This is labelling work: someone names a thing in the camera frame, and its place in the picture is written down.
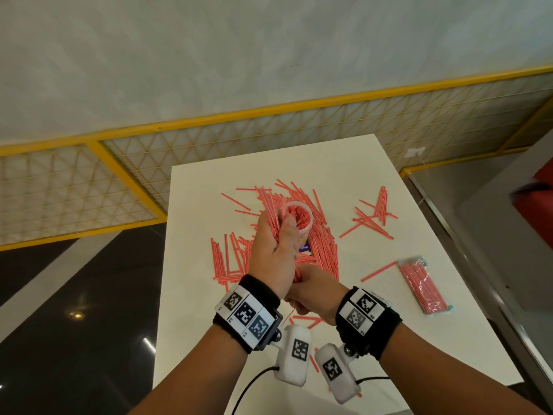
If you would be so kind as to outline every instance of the white wall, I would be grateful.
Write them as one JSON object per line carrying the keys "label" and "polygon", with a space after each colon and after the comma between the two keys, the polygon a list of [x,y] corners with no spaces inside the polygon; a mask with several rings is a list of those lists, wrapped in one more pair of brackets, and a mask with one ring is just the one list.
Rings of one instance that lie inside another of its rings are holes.
{"label": "white wall", "polygon": [[0,0],[0,144],[553,62],[553,0]]}

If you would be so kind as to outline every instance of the white table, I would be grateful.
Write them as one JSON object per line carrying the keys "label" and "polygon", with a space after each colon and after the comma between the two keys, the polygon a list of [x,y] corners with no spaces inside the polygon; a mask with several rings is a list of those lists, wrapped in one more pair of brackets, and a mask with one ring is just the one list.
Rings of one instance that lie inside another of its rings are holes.
{"label": "white table", "polygon": [[[453,312],[424,315],[395,267],[363,283],[363,287],[389,300],[407,326],[448,354],[503,384],[522,381],[377,139],[365,135],[173,167],[154,385],[199,341],[211,325],[213,307],[225,293],[224,287],[212,280],[210,237],[222,244],[224,253],[224,233],[234,231],[245,238],[253,234],[249,225],[256,218],[234,212],[238,207],[221,193],[257,212],[262,205],[255,194],[235,188],[268,187],[277,178],[294,181],[306,192],[317,191],[336,237],[343,284],[359,286],[363,276],[395,259],[423,255],[435,284],[455,307]],[[365,227],[338,239],[353,225],[353,207],[360,204],[358,200],[374,203],[382,185],[388,189],[389,211],[399,217],[388,218],[385,227],[395,240]],[[284,302],[279,308],[283,315],[290,309]],[[327,342],[341,343],[336,329],[326,324],[315,327],[313,335],[314,345],[319,348]],[[276,354],[273,347],[252,353],[227,413],[247,382],[274,364]],[[358,378],[384,375],[370,356],[352,363],[352,370]],[[322,375],[310,367],[303,388],[279,382],[271,374],[264,375],[245,395],[238,412],[351,414],[354,411],[382,415],[408,408],[390,381],[365,382],[362,393],[362,398],[351,399],[340,407]]]}

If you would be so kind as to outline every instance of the hand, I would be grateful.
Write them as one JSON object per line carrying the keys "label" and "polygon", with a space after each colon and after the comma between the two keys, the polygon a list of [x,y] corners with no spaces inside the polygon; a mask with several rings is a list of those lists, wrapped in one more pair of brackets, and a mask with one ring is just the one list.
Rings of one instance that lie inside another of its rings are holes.
{"label": "hand", "polygon": [[315,265],[298,265],[301,282],[291,285],[285,301],[301,316],[315,312],[329,325],[336,325],[336,311],[349,291],[334,276]]}
{"label": "hand", "polygon": [[257,222],[248,274],[263,281],[282,300],[294,279],[295,255],[300,246],[300,232],[292,215],[284,215],[278,236],[279,243],[263,211]]}

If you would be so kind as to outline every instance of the wrist-mounted device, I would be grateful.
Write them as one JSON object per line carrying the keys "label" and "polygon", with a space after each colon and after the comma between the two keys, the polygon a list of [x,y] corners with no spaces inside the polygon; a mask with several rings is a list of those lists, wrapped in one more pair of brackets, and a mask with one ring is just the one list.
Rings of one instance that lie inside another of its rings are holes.
{"label": "wrist-mounted device", "polygon": [[247,274],[215,307],[213,323],[236,339],[249,354],[273,340],[282,314],[278,296],[263,282]]}
{"label": "wrist-mounted device", "polygon": [[383,298],[356,286],[344,296],[336,313],[336,329],[347,347],[377,360],[401,321]]}

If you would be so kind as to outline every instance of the electrical outlet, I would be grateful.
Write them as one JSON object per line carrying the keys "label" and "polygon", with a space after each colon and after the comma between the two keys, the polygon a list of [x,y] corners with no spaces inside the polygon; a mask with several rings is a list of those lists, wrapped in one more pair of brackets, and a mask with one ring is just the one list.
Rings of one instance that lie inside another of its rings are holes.
{"label": "electrical outlet", "polygon": [[425,150],[426,150],[426,147],[410,148],[407,150],[407,153],[405,154],[405,158],[408,159],[410,157],[420,156],[424,153]]}

